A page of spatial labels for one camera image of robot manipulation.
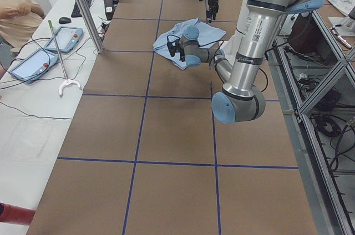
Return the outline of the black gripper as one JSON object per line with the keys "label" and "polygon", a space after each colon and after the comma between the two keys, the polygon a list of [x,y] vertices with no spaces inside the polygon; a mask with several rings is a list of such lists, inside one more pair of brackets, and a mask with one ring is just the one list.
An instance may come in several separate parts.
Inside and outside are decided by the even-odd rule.
{"label": "black gripper", "polygon": [[185,53],[184,53],[184,49],[181,48],[181,47],[178,47],[177,48],[178,52],[180,53],[180,58],[179,58],[179,61],[183,61],[185,62]]}
{"label": "black gripper", "polygon": [[207,10],[207,16],[208,16],[208,22],[212,22],[212,18],[215,21],[216,20],[216,15],[219,10],[219,0],[207,0],[209,9]]}

